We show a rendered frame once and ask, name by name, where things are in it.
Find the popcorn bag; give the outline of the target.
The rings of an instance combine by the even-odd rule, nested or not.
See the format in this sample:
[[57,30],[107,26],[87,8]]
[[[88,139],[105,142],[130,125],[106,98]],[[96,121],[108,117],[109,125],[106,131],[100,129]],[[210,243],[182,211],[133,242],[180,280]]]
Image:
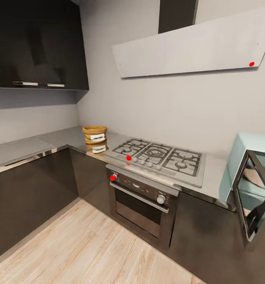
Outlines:
[[85,133],[85,143],[96,144],[107,140],[106,132],[108,128],[106,126],[84,126],[82,132]]

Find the microwave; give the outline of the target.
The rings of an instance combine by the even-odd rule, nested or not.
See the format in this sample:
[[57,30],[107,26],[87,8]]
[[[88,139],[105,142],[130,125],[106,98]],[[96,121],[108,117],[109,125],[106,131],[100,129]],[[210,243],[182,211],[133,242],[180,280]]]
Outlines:
[[265,135],[238,132],[228,159],[244,249],[265,235]]

